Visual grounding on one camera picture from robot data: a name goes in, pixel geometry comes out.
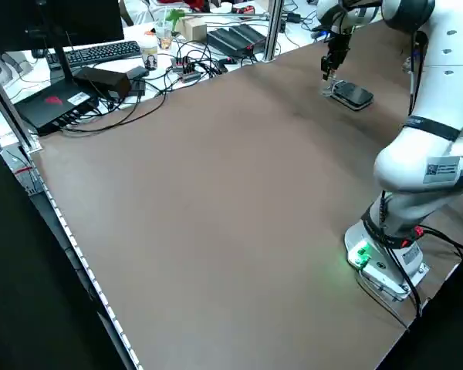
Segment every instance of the metal frame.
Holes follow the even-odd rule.
[[[275,58],[276,42],[278,40],[279,26],[285,0],[269,0],[269,27],[268,37],[265,40],[264,62],[270,62]]]
[[[41,149],[38,140],[22,124],[22,119],[0,83],[0,112],[27,153]]]

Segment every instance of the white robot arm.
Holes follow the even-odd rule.
[[[342,0],[321,0],[321,9],[328,2],[346,11]],[[409,35],[421,30],[428,50],[413,111],[376,159],[374,176],[384,191],[346,232],[345,245],[350,264],[404,299],[428,272],[418,225],[463,194],[463,0],[379,3],[388,26]]]

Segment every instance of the black band on robot arm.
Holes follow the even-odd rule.
[[[425,131],[426,133],[431,133],[452,142],[456,141],[461,133],[459,129],[419,116],[409,116],[403,127]]]

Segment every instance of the power adapter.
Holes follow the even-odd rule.
[[[106,71],[91,67],[83,67],[75,73],[74,81],[79,86],[92,89],[93,86],[103,95],[115,92],[119,98],[124,98],[130,91],[130,81],[125,73]]]

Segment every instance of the black keyboard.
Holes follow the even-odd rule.
[[[130,58],[131,56],[140,56],[140,48],[135,41],[124,41],[109,45],[92,46],[87,49],[65,52],[65,54],[71,67],[82,67],[89,64],[109,62],[110,60]],[[50,70],[62,68],[56,54],[47,53],[46,61]]]

